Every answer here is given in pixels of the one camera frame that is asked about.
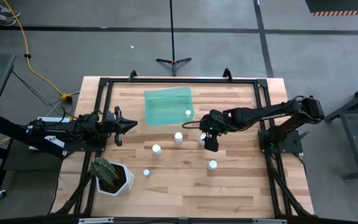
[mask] soil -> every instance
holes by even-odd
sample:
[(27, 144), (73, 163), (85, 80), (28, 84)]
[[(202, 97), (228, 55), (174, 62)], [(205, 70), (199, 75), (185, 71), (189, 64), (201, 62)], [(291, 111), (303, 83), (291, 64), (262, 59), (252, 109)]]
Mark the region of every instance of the soil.
[(116, 174), (118, 175), (119, 179), (114, 181), (114, 186), (110, 185), (106, 181), (99, 179), (99, 186), (101, 190), (115, 194), (125, 184), (125, 182), (127, 181), (127, 177), (125, 175), (125, 170), (122, 166), (118, 166), (115, 164), (111, 164), (111, 165), (115, 168)]

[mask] wooden table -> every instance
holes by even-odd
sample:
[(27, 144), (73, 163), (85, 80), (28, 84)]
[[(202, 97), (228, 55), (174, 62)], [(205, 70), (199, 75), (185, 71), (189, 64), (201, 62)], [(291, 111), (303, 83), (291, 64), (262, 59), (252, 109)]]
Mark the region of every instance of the wooden table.
[[(93, 111), (99, 78), (84, 77), (76, 116)], [(272, 104), (287, 101), (283, 79), (267, 80)], [(249, 84), (115, 83), (111, 110), (119, 106), (123, 117), (139, 124), (122, 136), (121, 147), (114, 144), (114, 138), (108, 139), (102, 156), (128, 166), (135, 175), (134, 185), (129, 193), (118, 197), (96, 191), (92, 216), (273, 217), (265, 157), (260, 152), (257, 139), (258, 124), (247, 131), (219, 137), (219, 151), (210, 152), (198, 145), (201, 133), (197, 129), (182, 129), (181, 124), (150, 126), (145, 122), (144, 91), (178, 86), (190, 87), (197, 120), (211, 109), (256, 108), (254, 88)], [(285, 119), (276, 119), (276, 123), (280, 124)], [(178, 131), (184, 138), (180, 146), (173, 141), (173, 135)], [(162, 148), (158, 157), (152, 154), (154, 144)], [(83, 157), (83, 152), (75, 152), (63, 161), (52, 211), (58, 210), (77, 187)], [(289, 189), (304, 208), (313, 213), (299, 158), (292, 154), (283, 154), (282, 157)], [(214, 171), (207, 169), (211, 159), (218, 162)], [(150, 177), (143, 175), (144, 169), (151, 171)], [(84, 192), (84, 202), (87, 194), (88, 189)], [(284, 211), (280, 190), (278, 197)]]

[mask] stand pole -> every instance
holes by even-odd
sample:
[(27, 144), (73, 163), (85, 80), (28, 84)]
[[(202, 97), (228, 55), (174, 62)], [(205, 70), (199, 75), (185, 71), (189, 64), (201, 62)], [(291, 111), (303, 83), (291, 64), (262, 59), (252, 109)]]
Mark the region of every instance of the stand pole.
[(170, 7), (170, 15), (171, 15), (171, 41), (172, 41), (172, 60), (165, 60), (165, 59), (160, 59), (157, 58), (156, 61), (158, 62), (165, 62), (168, 63), (172, 66), (172, 76), (176, 76), (177, 75), (177, 65), (180, 62), (189, 62), (191, 61), (191, 58), (184, 58), (184, 59), (180, 59), (180, 60), (175, 60), (175, 41), (173, 39), (173, 16), (172, 16), (172, 0), (169, 0), (169, 7)]

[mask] shoe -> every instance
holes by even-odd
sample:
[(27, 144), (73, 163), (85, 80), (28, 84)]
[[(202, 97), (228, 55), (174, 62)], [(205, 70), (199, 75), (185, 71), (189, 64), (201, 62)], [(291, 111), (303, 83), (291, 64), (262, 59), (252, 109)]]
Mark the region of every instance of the shoe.
[(13, 26), (16, 23), (16, 20), (8, 18), (0, 14), (0, 25), (1, 26)]
[[(19, 12), (16, 12), (15, 10), (13, 10), (13, 13), (15, 14), (16, 17), (18, 17), (20, 15)], [(12, 18), (14, 19), (15, 17), (12, 15), (12, 11), (7, 8), (7, 7), (4, 7), (2, 5), (0, 5), (0, 14), (3, 15), (3, 16), (6, 16), (6, 17), (9, 17), (9, 18)]]

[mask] teal plastic bin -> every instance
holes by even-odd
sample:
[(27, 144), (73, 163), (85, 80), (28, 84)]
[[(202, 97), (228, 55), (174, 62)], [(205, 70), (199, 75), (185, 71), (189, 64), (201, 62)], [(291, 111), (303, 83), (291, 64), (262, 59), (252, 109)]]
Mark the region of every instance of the teal plastic bin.
[(184, 123), (193, 120), (193, 102), (188, 87), (146, 91), (144, 98), (148, 124)]

